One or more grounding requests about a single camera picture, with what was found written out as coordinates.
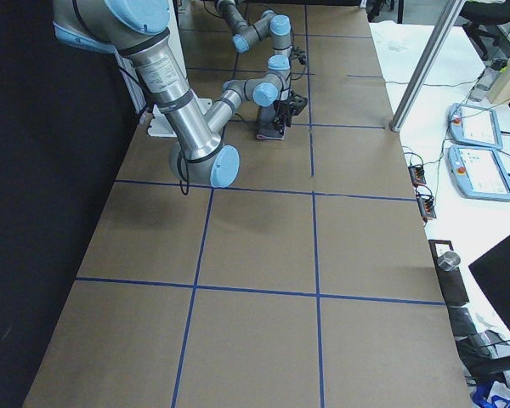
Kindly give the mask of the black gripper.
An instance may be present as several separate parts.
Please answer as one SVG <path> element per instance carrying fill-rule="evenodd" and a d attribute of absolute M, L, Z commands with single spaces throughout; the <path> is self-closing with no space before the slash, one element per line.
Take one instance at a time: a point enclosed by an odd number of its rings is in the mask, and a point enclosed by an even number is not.
<path fill-rule="evenodd" d="M 289 94 L 284 100 L 274 102 L 274 126 L 285 128 L 292 125 L 292 118 L 302 113 L 308 99 L 301 94 Z"/>

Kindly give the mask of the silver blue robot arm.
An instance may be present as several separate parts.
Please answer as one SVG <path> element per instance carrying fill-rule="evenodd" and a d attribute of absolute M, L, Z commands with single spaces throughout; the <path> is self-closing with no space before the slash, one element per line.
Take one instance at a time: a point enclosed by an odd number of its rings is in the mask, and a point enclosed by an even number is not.
<path fill-rule="evenodd" d="M 232 32 L 232 43 L 238 54 L 247 53 L 257 43 L 266 38 L 272 40 L 275 54 L 289 57 L 292 52 L 292 25 L 285 14 L 266 10 L 259 20 L 248 23 L 241 15 L 238 6 L 241 1 L 218 0 L 214 7 Z"/>
<path fill-rule="evenodd" d="M 288 16 L 272 10 L 250 25 L 237 1 L 217 1 L 214 6 L 232 31 L 235 50 L 244 54 L 270 38 L 274 53 L 264 76 L 230 80 L 208 110 L 203 110 L 187 76 L 169 46 L 172 11 L 167 1 L 55 1 L 55 36 L 73 48 L 104 54 L 119 53 L 130 60 L 144 81 L 158 110 L 177 137 L 169 167 L 184 184 L 213 188 L 230 186 L 240 168 L 237 149 L 226 145 L 223 127 L 242 104 L 258 105 L 260 139 L 283 139 L 292 118 L 307 99 L 292 89 L 291 62 L 306 62 L 305 52 L 294 46 Z"/>

